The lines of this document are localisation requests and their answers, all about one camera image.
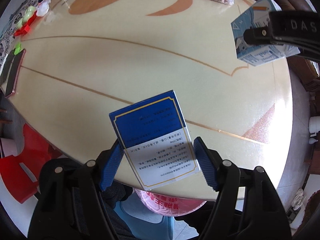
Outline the black trousers leg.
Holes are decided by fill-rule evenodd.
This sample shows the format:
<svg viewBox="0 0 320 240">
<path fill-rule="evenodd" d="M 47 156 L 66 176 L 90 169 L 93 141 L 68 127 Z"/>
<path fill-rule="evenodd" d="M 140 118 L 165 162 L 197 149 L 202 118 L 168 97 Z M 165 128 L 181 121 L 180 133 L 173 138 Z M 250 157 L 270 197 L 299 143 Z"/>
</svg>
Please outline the black trousers leg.
<svg viewBox="0 0 320 240">
<path fill-rule="evenodd" d="M 135 239 L 103 202 L 94 172 L 67 158 L 44 164 L 28 239 Z"/>
</svg>

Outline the green small clip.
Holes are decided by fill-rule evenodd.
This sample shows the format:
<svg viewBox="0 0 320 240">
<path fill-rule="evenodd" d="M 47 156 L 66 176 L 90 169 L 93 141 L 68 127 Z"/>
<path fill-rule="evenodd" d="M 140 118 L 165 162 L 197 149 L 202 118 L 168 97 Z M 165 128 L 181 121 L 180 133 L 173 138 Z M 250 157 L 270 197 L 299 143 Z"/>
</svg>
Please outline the green small clip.
<svg viewBox="0 0 320 240">
<path fill-rule="evenodd" d="M 14 55 L 19 54 L 21 50 L 22 50 L 21 42 L 18 42 L 14 48 Z"/>
</svg>

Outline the white blue milk carton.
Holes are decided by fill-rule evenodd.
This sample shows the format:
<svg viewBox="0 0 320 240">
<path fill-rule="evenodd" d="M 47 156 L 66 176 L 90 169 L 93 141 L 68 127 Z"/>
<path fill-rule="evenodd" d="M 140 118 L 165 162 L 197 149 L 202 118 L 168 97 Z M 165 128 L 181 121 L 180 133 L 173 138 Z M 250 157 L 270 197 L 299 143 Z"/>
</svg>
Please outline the white blue milk carton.
<svg viewBox="0 0 320 240">
<path fill-rule="evenodd" d="M 297 47 L 269 40 L 269 12 L 280 10 L 274 0 L 258 0 L 231 23 L 237 59 L 260 66 L 300 53 Z"/>
</svg>

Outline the smartphone pink case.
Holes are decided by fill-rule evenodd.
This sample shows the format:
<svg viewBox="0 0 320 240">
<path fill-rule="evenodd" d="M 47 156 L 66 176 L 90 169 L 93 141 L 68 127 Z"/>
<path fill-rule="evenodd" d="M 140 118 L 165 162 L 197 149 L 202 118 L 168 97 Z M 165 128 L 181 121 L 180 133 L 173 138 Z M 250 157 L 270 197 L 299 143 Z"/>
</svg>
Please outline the smartphone pink case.
<svg viewBox="0 0 320 240">
<path fill-rule="evenodd" d="M 7 87 L 5 90 L 6 98 L 9 98 L 10 96 L 16 93 L 18 74 L 20 71 L 20 67 L 21 67 L 25 52 L 26 50 L 22 49 L 17 55 L 13 57 L 10 72 L 9 72 L 9 77 L 7 80 Z"/>
</svg>

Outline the red plastic stool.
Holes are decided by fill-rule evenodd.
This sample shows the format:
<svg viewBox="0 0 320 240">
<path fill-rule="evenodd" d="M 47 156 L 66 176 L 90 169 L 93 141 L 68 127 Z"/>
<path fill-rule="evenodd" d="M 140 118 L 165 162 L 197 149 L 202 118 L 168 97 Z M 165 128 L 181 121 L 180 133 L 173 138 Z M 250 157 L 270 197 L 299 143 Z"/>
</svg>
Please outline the red plastic stool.
<svg viewBox="0 0 320 240">
<path fill-rule="evenodd" d="M 22 152 L 17 156 L 10 155 L 1 159 L 3 183 L 21 204 L 37 192 L 43 165 L 62 155 L 27 124 L 23 126 L 23 136 Z"/>
</svg>

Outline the green fruits red tray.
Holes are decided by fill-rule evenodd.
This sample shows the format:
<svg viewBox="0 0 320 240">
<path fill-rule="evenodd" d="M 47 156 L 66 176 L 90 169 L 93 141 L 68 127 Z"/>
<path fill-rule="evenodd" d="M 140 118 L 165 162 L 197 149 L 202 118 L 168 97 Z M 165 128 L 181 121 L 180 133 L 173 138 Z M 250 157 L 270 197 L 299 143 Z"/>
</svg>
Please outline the green fruits red tray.
<svg viewBox="0 0 320 240">
<path fill-rule="evenodd" d="M 36 12 L 37 9 L 34 6 L 29 6 L 26 9 L 24 16 L 17 22 L 17 29 L 14 32 L 14 37 L 25 35 L 31 30 L 30 25 L 36 18 Z"/>
</svg>

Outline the white appliance on floor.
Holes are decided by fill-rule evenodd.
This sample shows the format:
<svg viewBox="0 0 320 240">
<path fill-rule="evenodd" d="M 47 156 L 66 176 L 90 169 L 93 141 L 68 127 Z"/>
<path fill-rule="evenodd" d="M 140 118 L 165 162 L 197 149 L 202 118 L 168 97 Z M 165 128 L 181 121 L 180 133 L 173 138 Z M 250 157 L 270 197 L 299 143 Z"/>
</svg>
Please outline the white appliance on floor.
<svg viewBox="0 0 320 240">
<path fill-rule="evenodd" d="M 312 145 L 316 142 L 318 142 L 318 139 L 316 138 L 317 133 L 320 130 L 320 116 L 312 116 L 309 119 L 309 144 Z"/>
</svg>

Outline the crumpled clear plastic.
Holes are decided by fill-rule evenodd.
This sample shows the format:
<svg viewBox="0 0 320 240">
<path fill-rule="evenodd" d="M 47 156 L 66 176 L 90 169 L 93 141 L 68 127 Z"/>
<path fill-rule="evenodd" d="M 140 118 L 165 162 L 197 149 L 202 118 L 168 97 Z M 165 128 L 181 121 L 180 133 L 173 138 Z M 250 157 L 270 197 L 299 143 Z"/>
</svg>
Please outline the crumpled clear plastic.
<svg viewBox="0 0 320 240">
<path fill-rule="evenodd" d="M 36 7 L 36 16 L 43 17 L 49 11 L 51 0 L 42 0 Z"/>
</svg>

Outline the blue white box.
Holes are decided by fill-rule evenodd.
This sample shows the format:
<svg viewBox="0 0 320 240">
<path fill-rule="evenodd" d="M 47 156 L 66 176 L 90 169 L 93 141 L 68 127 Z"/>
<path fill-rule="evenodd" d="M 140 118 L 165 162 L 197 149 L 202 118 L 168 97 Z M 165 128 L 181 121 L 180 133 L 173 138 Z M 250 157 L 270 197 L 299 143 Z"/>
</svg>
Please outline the blue white box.
<svg viewBox="0 0 320 240">
<path fill-rule="evenodd" d="M 114 111 L 109 118 L 144 191 L 200 171 L 174 90 Z"/>
</svg>

